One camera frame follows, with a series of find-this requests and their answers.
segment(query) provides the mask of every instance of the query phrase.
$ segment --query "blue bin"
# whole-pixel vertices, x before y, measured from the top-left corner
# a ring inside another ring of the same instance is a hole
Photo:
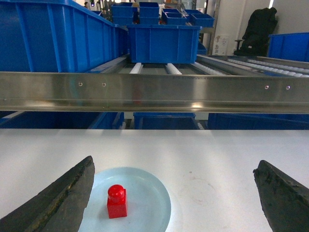
[[[140,113],[135,112],[137,130],[198,130],[194,113]]]
[[[187,22],[191,22],[191,15],[192,14],[202,14],[201,11],[198,11],[198,10],[188,10],[188,9],[183,10],[183,13],[187,17]]]
[[[113,23],[118,24],[118,25],[129,25],[133,24],[133,16],[132,17],[112,17]]]
[[[181,13],[165,13],[168,25],[185,25],[187,18]]]
[[[192,25],[201,26],[204,28],[212,28],[214,18],[208,14],[191,14],[190,22]]]
[[[0,123],[18,129],[118,129],[123,112],[24,112]]]
[[[134,63],[194,63],[201,27],[128,25]]]
[[[174,9],[174,8],[163,8],[162,9],[162,15],[161,15],[161,19],[166,22],[166,15],[165,13],[180,13],[179,10]]]
[[[128,32],[121,26],[115,26],[112,30],[112,59],[128,53]]]
[[[206,55],[207,54],[207,49],[200,42],[198,42],[198,45],[197,45],[197,54],[199,54],[199,55]]]
[[[133,17],[133,3],[121,2],[112,5],[113,17]]]
[[[309,62],[309,32],[269,37],[268,57]]]
[[[159,17],[159,5],[157,2],[140,2],[140,17]]]
[[[114,25],[68,0],[0,0],[0,71],[83,73],[112,57]]]
[[[308,118],[295,115],[211,113],[207,127],[210,130],[308,130]]]
[[[157,25],[159,24],[159,17],[157,18],[140,17],[140,24]]]

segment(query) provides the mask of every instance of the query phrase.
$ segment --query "metal rail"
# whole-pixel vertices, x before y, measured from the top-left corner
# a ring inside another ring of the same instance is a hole
[[[309,78],[197,60],[238,75],[0,72],[0,110],[309,113]]]

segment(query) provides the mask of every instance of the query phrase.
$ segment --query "red lego brick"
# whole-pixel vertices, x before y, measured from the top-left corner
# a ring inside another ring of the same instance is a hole
[[[108,189],[107,211],[109,218],[127,216],[126,190],[121,185],[113,185]]]

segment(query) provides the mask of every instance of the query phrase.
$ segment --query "plate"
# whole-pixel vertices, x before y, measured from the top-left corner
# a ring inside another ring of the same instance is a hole
[[[115,184],[126,189],[128,216],[109,219],[107,190]],[[154,175],[130,167],[108,169],[95,175],[79,232],[164,232],[170,212],[168,191]]]

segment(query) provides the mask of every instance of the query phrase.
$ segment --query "wall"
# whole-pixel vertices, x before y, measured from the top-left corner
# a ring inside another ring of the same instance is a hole
[[[277,9],[278,25],[275,34],[308,32],[308,0],[274,0]]]
[[[241,39],[248,20],[256,9],[269,6],[270,0],[221,0],[215,36],[229,36],[228,56],[236,49],[235,40]]]

